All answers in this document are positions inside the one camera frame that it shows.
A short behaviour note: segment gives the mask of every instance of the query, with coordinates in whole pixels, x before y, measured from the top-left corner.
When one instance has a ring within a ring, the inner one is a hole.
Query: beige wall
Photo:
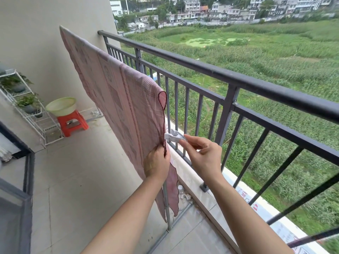
[[[97,31],[116,33],[109,0],[0,0],[0,21],[0,61],[27,76],[44,105],[72,96],[79,111],[95,107],[82,88],[59,25],[106,50]]]

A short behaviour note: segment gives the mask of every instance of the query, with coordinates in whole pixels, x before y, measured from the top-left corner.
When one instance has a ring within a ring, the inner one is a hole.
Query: right arm
[[[188,142],[179,143],[187,151],[193,169],[214,194],[242,254],[294,254],[223,177],[222,148],[203,137],[184,136]]]

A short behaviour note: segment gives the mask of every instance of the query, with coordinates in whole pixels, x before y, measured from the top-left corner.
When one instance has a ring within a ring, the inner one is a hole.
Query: person's left hand
[[[146,177],[154,177],[160,180],[161,183],[165,182],[170,169],[170,159],[169,150],[167,150],[164,157],[164,147],[162,145],[156,146],[143,162]]]

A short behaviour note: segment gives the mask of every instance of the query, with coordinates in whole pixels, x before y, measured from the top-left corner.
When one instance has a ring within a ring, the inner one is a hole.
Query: forearm
[[[157,178],[146,178],[82,254],[133,253],[161,186]]]
[[[224,179],[208,183],[243,254],[292,254],[293,251]]]

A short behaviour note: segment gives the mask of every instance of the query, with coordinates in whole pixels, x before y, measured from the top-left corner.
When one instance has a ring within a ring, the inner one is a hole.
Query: left arm
[[[153,202],[165,182],[170,152],[153,149],[144,161],[146,179],[108,220],[81,254],[133,253],[146,224]]]

